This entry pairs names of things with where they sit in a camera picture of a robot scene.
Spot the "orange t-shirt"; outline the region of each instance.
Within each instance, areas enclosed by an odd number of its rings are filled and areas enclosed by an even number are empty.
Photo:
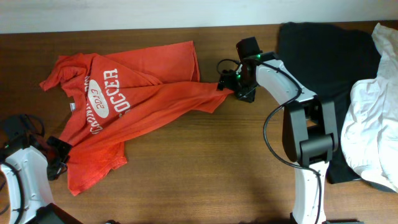
[[[110,55],[62,56],[43,90],[59,83],[76,109],[60,139],[73,146],[68,187],[90,188],[127,163],[124,142],[153,131],[190,110],[212,113],[230,90],[200,83],[193,42]]]

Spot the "wooden table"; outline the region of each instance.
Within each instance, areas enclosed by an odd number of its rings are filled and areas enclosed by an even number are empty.
[[[398,28],[398,22],[382,22]],[[376,22],[339,23],[372,32]],[[61,88],[45,93],[39,82],[58,55],[109,54],[194,40],[203,82],[217,82],[216,63],[237,58],[235,44],[256,36],[260,48],[275,50],[279,25],[192,29],[109,30],[0,35],[0,119],[36,114],[47,135],[59,136],[70,117]],[[51,182],[57,205],[83,223],[237,223],[288,218],[294,203],[294,171],[272,157],[262,139],[265,117],[277,106],[263,89],[252,104],[229,96],[214,114],[191,111],[126,144],[128,164],[74,197],[67,175]],[[271,144],[284,155],[282,116],[269,126]],[[8,203],[0,193],[0,207]],[[328,219],[395,223],[398,195],[363,182],[326,185]],[[8,214],[0,223],[8,221]]]

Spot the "shirt tag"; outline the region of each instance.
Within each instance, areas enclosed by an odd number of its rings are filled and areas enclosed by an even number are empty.
[[[70,103],[70,111],[74,112],[74,110],[76,109],[76,105],[75,103]]]

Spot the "white lettering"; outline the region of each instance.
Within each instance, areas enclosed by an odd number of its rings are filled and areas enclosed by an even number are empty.
[[[125,110],[127,110],[127,109],[129,109],[129,108],[130,108],[129,102],[124,101],[123,103],[120,103],[120,104],[116,105],[116,106],[114,107],[114,110],[116,110],[116,112],[120,113],[120,112],[123,112],[123,111],[125,111]]]
[[[111,97],[109,100],[114,105],[114,107],[113,107],[114,110],[118,113],[128,110],[130,108],[129,102],[125,101],[126,97],[122,93],[119,93],[119,80],[117,79],[118,78],[118,70],[116,68],[112,71],[104,72],[104,80],[107,80],[110,78],[114,78],[114,80],[104,81],[104,84],[105,84],[106,89],[107,88],[115,88],[115,90],[113,92],[111,92],[110,89],[106,90],[106,95]],[[116,94],[118,94],[118,96],[121,99],[115,101],[114,95],[116,95]]]
[[[120,96],[120,97],[121,97],[121,99],[120,99],[120,100],[118,100],[118,101],[116,101],[116,102],[115,102],[115,101],[113,101],[114,97],[113,97],[113,96],[111,97],[111,103],[112,103],[112,104],[114,104],[114,105],[115,105],[116,103],[120,103],[120,102],[122,102],[123,100],[125,100],[125,99],[126,99],[126,97],[124,97],[124,95],[123,95],[123,94],[121,94],[121,93],[119,93],[119,94],[118,94],[118,96]]]
[[[92,134],[98,134],[103,128],[100,126],[100,124],[95,120],[93,112],[91,110],[91,107],[89,104],[86,104],[86,116],[87,116],[87,122],[90,123],[90,132]]]
[[[89,81],[90,81],[90,76],[88,75],[88,76],[85,77],[85,92],[88,91],[88,83],[89,83]]]
[[[109,78],[118,78],[118,70],[115,68],[112,71],[105,71],[104,72],[104,80],[107,80]]]
[[[90,80],[89,91],[87,93],[95,113],[101,118],[107,118],[109,115],[108,104],[106,103],[105,97],[101,92],[101,88],[95,80]]]

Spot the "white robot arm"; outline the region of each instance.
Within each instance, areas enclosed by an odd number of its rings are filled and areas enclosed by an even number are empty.
[[[39,120],[22,114],[0,123],[9,137],[0,150],[0,169],[9,189],[9,223],[81,224],[55,205],[49,185],[67,170],[72,147],[52,136],[44,141],[44,127],[39,133],[31,118]]]
[[[236,49],[240,62],[224,60],[235,62],[239,67],[235,71],[218,71],[221,75],[218,89],[229,88],[239,100],[252,103],[256,87],[262,86],[283,106],[282,144],[293,163],[283,160],[267,146],[280,161],[298,168],[295,169],[295,203],[290,222],[329,223],[323,210],[322,189],[332,152],[338,147],[334,102],[320,99],[303,86],[274,52],[262,53],[254,37],[238,42]],[[307,119],[317,125],[308,128]],[[267,143],[266,124],[264,140]]]

